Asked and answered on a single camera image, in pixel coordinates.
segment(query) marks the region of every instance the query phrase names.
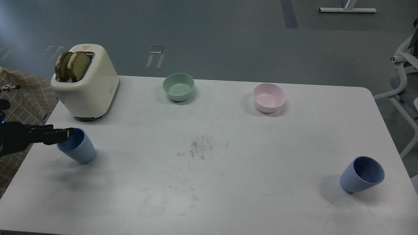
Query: checkered cloth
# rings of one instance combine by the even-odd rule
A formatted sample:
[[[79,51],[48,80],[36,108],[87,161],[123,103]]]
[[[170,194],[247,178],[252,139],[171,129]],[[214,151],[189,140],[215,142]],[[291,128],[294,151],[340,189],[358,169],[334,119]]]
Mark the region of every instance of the checkered cloth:
[[[43,125],[45,118],[57,104],[50,82],[44,78],[24,74],[0,67],[0,87],[20,85],[21,89],[1,92],[0,99],[10,102],[5,110],[5,122],[18,121],[22,124]],[[20,153],[5,155],[0,159],[0,198],[6,191],[32,145]]]

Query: toast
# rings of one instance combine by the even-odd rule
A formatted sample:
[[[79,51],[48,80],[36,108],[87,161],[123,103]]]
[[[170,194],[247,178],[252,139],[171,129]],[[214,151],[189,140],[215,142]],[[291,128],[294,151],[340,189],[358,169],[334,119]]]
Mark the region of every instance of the toast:
[[[55,63],[55,76],[57,81],[66,82],[69,78],[67,72],[68,61],[72,56],[72,52],[64,52],[59,57]]]
[[[74,52],[68,62],[67,71],[72,82],[80,81],[90,64],[90,57],[84,51]]]

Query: green bowl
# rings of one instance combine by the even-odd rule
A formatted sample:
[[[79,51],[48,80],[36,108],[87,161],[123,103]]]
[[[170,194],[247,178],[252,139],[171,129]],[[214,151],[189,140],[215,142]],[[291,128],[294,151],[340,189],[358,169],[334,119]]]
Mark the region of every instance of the green bowl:
[[[178,102],[184,101],[191,97],[194,80],[188,74],[172,74],[164,80],[163,88],[170,99]]]

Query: cream toaster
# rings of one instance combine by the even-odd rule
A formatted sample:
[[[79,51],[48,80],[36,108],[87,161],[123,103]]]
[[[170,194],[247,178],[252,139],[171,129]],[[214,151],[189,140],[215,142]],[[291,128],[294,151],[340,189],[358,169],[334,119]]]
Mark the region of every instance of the cream toaster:
[[[78,121],[101,118],[109,109],[119,84],[119,77],[106,50],[96,44],[76,45],[69,52],[84,51],[90,64],[83,77],[72,82],[61,82],[56,74],[51,87],[65,108]]]

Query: blue cup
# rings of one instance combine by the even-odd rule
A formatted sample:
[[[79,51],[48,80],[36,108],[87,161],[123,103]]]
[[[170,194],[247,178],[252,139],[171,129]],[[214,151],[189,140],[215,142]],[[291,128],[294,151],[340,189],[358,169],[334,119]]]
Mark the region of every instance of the blue cup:
[[[74,128],[74,135],[64,142],[58,143],[57,147],[63,153],[77,162],[86,164],[96,157],[96,149],[87,134],[80,128]]]
[[[360,156],[344,170],[340,178],[340,185],[345,191],[354,193],[380,184],[384,178],[385,172],[377,161]]]

